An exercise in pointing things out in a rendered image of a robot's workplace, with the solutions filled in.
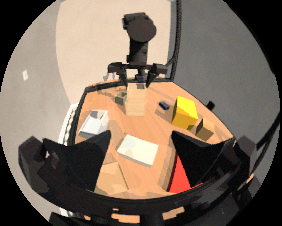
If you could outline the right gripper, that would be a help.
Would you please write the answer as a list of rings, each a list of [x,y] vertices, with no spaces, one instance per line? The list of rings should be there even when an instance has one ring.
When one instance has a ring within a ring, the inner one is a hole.
[[[116,73],[116,76],[120,76],[127,89],[127,87],[129,87],[129,83],[127,83],[126,69],[150,69],[150,71],[147,71],[146,79],[146,88],[148,88],[156,76],[160,76],[160,74],[167,74],[167,67],[160,63],[147,64],[146,49],[148,51],[148,47],[146,46],[130,46],[129,64],[122,64],[122,62],[116,62],[121,64],[112,64],[115,63],[112,62],[109,66],[107,66],[107,73]]]

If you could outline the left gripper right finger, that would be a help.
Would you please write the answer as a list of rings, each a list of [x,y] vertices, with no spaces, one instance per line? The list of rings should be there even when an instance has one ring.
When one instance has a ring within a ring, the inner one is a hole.
[[[210,144],[177,130],[172,130],[171,139],[191,188],[202,183],[201,179],[216,163],[220,154],[236,142],[236,137],[232,137],[221,143]]]

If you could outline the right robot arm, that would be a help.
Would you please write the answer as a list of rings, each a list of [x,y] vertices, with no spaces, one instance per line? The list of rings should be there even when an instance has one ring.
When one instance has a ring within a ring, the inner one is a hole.
[[[132,24],[130,24],[131,21]],[[151,22],[148,21],[153,22],[145,12],[124,14],[124,18],[122,18],[122,27],[124,27],[127,34],[129,34],[130,46],[148,47],[147,42],[151,41],[151,39],[156,36],[157,28],[155,24],[151,24]],[[130,27],[127,27],[129,24]],[[146,76],[145,69],[137,69],[137,76]]]

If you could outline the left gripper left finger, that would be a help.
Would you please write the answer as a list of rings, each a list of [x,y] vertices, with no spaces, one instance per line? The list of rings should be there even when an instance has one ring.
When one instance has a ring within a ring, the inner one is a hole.
[[[54,140],[42,138],[47,153],[69,165],[72,173],[90,192],[95,192],[110,140],[111,130],[109,129],[74,145],[60,144]]]

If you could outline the yellow block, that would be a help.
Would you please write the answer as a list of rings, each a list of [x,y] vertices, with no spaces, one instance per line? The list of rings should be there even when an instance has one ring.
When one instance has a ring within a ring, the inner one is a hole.
[[[175,106],[173,106],[171,125],[176,125],[176,127],[191,130],[193,128],[193,125],[195,125],[198,120],[195,102],[190,101],[190,99],[178,96],[176,98],[176,102],[177,113],[175,103]]]

